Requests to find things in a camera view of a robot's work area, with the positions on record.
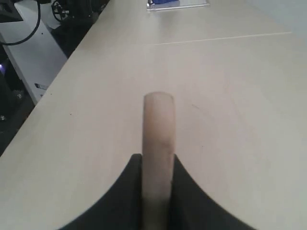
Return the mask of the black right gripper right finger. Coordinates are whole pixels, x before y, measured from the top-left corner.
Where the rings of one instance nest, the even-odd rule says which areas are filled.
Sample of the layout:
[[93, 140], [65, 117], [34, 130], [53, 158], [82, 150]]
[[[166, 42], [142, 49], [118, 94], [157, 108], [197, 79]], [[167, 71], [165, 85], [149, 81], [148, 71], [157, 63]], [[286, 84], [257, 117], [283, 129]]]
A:
[[252, 230], [253, 228], [211, 199], [175, 156], [168, 229]]

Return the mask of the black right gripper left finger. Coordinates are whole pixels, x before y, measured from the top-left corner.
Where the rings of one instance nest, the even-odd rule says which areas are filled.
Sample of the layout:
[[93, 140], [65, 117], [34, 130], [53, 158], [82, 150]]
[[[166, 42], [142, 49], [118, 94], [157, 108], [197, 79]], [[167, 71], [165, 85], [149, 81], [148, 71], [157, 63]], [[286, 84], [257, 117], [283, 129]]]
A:
[[142, 155], [133, 154], [111, 188], [62, 230], [141, 229]]

